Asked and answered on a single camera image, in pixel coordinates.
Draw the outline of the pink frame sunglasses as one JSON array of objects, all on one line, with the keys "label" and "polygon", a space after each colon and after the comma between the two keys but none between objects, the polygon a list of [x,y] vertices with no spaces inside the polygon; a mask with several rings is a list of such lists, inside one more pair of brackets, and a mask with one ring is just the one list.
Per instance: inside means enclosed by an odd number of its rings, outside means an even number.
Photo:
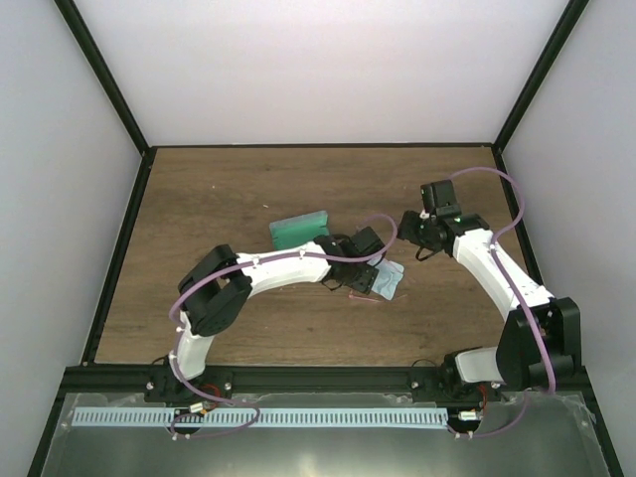
[{"label": "pink frame sunglasses", "polygon": [[361,302],[369,302],[369,303],[387,303],[387,302],[397,302],[403,298],[407,298],[408,294],[395,295],[391,299],[386,299],[385,297],[371,297],[367,295],[357,295],[353,291],[350,291],[347,295],[349,299],[357,300]]}]

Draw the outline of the light blue cleaning cloth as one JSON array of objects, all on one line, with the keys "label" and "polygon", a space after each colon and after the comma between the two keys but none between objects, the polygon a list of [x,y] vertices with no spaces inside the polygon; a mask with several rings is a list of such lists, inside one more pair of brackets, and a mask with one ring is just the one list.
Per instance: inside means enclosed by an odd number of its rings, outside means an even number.
[{"label": "light blue cleaning cloth", "polygon": [[383,259],[375,264],[378,271],[372,291],[386,300],[393,300],[399,283],[403,279],[404,267],[392,260]]}]

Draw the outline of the grey green glasses case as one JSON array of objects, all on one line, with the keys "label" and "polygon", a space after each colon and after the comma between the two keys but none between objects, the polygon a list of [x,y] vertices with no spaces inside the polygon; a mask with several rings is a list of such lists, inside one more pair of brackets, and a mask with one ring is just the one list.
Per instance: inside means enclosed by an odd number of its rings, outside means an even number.
[{"label": "grey green glasses case", "polygon": [[318,211],[269,224],[269,231],[275,250],[298,247],[328,231],[328,213]]}]

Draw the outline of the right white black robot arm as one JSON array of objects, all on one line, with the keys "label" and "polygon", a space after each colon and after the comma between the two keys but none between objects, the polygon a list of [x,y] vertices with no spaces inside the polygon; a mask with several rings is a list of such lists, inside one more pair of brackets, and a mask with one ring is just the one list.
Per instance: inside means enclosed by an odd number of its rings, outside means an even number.
[{"label": "right white black robot arm", "polygon": [[417,246],[425,261],[444,252],[468,270],[504,320],[497,346],[450,353],[440,367],[441,386],[452,399],[469,397],[477,385],[509,390],[541,389],[553,393],[557,383],[581,366],[580,310],[557,298],[521,269],[503,250],[488,224],[465,214],[449,180],[420,188],[423,208],[406,211],[397,236]]}]

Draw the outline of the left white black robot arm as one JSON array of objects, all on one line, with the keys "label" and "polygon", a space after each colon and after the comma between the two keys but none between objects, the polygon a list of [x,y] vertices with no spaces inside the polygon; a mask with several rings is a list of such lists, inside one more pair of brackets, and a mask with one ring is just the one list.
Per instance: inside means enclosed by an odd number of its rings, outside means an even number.
[{"label": "left white black robot arm", "polygon": [[214,247],[178,285],[179,298],[170,311],[178,322],[179,339],[169,354],[176,369],[168,379],[169,391],[182,401],[202,392],[214,338],[235,323],[250,298],[302,283],[345,286],[367,294],[379,274],[372,262],[385,251],[370,227],[262,254],[236,253],[227,244]]}]

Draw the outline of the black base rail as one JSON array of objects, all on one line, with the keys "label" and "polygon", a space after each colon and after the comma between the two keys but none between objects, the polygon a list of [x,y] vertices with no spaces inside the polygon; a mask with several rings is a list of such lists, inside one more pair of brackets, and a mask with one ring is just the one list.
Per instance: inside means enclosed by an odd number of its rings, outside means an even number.
[{"label": "black base rail", "polygon": [[[207,366],[192,385],[221,398],[267,394],[394,394],[440,405],[474,403],[485,390],[492,401],[513,387],[491,382],[459,385],[431,366],[259,367]],[[141,394],[147,402],[185,405],[199,397],[161,365],[88,365],[65,370],[58,397],[67,394]]]}]

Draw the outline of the black enclosure frame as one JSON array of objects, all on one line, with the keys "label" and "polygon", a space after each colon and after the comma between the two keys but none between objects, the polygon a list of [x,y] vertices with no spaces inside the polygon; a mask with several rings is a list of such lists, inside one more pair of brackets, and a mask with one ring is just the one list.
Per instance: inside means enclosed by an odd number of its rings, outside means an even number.
[{"label": "black enclosure frame", "polygon": [[[141,132],[140,126],[134,118],[77,4],[73,1],[59,1],[56,5],[140,154],[139,168],[133,184],[132,193],[99,296],[86,344],[82,352],[81,362],[78,366],[101,365],[96,363],[94,359],[158,149],[155,146],[149,145]],[[507,171],[503,158],[505,147],[522,122],[522,119],[532,101],[535,99],[558,55],[585,11],[586,6],[587,4],[584,1],[570,1],[565,5],[554,30],[544,46],[539,59],[533,66],[495,142],[490,144],[489,148],[493,155],[497,171],[501,173]],[[71,394],[67,394],[62,398],[59,398],[58,394],[56,395],[47,424],[28,471],[31,476],[44,475],[47,467],[52,465],[54,456],[61,452],[62,410],[64,401],[69,395]]]}]

